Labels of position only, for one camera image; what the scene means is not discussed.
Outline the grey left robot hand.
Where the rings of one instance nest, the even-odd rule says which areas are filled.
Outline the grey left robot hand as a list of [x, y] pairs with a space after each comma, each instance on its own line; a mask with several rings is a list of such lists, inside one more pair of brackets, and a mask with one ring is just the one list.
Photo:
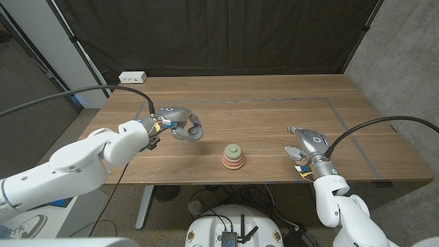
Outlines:
[[179, 141], [194, 142], [203, 136], [201, 121], [188, 108], [166, 107], [139, 122], [146, 129], [151, 144], [159, 140], [159, 134], [170, 130], [171, 135]]

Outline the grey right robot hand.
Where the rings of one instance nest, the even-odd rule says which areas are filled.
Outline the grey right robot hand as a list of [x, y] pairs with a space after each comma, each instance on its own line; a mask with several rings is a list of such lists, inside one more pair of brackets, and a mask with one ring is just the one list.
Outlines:
[[330, 146], [329, 140], [324, 134], [295, 126], [288, 126], [286, 131], [296, 137], [296, 142], [299, 145], [298, 148], [285, 145], [285, 152], [291, 160], [297, 165], [309, 165], [315, 179], [338, 175], [330, 158], [324, 157], [324, 153]]

